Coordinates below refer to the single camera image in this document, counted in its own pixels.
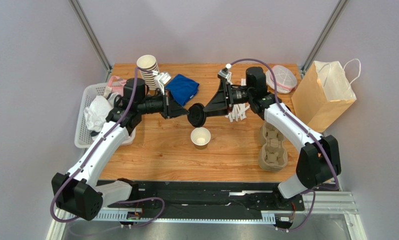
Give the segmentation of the black cup lid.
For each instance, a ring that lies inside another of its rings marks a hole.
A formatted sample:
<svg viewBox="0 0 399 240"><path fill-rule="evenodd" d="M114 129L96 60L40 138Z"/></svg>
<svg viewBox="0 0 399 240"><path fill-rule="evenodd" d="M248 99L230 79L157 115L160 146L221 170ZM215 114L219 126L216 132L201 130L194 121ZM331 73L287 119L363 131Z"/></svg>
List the black cup lid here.
<svg viewBox="0 0 399 240"><path fill-rule="evenodd" d="M189 123L195 128L201 128L205 122L207 115L204 112L204 105L202 103L195 103L189 109L187 119Z"/></svg>

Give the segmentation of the single brown paper cup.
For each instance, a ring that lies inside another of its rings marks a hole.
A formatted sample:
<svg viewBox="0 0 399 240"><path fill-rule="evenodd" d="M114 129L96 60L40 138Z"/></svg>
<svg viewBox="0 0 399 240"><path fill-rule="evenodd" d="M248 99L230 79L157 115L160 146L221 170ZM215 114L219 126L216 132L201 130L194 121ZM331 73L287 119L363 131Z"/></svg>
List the single brown paper cup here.
<svg viewBox="0 0 399 240"><path fill-rule="evenodd" d="M191 132L190 139L196 149L204 150L211 140L211 133L205 127L197 127Z"/></svg>

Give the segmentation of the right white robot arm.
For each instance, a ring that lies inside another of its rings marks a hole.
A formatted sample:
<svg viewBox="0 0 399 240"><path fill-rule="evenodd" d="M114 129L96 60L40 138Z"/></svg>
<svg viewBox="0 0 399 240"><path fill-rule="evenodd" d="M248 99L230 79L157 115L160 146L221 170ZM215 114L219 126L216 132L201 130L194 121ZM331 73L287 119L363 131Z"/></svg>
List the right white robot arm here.
<svg viewBox="0 0 399 240"><path fill-rule="evenodd" d="M220 84L203 109L205 117L223 116L236 104L248 103L255 114L279 130L299 153L295 173L278 184L272 191L274 196L291 199L330 179L337 179L341 173L338 141L331 135L323 136L301 122L275 93L268 90L266 75L261 67L249 67L245 71L244 86L231 84L228 65L217 76Z"/></svg>

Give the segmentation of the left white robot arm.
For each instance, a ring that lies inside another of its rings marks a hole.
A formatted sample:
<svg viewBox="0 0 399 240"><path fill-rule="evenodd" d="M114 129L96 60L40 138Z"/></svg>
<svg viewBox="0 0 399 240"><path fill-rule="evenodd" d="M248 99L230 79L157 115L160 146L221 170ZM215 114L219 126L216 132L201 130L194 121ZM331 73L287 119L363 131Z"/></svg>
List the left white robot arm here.
<svg viewBox="0 0 399 240"><path fill-rule="evenodd" d="M156 95L147 94L148 87L141 78L131 78L123 87L123 96L108 113L98 137L83 157L65 174L56 173L51 180L54 193L50 214L57 222L64 222L55 214L59 208L76 218L90 221L101 208L129 200L136 184L128 179L97 185L99 176L119 146L129 139L146 114L159 113L164 119L188 115L168 89Z"/></svg>

